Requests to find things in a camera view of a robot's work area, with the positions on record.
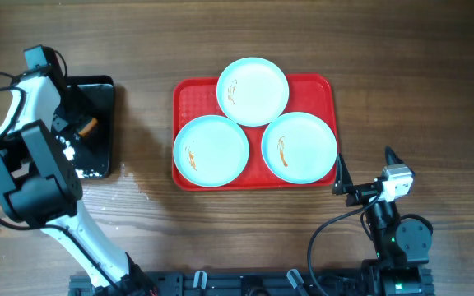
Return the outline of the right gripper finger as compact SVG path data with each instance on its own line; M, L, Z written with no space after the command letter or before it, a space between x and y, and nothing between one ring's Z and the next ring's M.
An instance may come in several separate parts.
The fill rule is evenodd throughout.
M387 165L401 164L402 160L390 146L385 147L385 160Z
M352 192L353 182L341 153L337 154L336 177L332 188L335 195L345 195Z

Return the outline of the green and orange sponge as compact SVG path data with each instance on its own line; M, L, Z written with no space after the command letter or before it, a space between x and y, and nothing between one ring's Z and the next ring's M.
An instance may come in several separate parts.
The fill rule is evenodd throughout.
M98 120L93 117L83 118L79 125L76 127L77 135L80 137L89 136L98 125Z

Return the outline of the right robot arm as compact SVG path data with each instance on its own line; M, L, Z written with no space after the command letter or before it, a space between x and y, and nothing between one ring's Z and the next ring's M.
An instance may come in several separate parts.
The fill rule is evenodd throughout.
M386 166L371 183L355 185L346 163L337 157L332 192L346 196L346 206L360 206L362 228L371 240L376 258L360 268L362 295L428 295L434 292L432 277L422 266L430 260L434 228L424 217L401 215L397 199L408 195L416 174L388 146Z

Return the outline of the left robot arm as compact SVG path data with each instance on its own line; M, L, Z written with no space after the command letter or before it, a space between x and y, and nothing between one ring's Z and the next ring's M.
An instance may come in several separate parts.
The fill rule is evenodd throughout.
M0 126L0 225L39 230L86 271L90 295L156 295L150 277L100 229L82 200L85 178L109 175L115 88L108 76L70 76L57 50L24 52Z

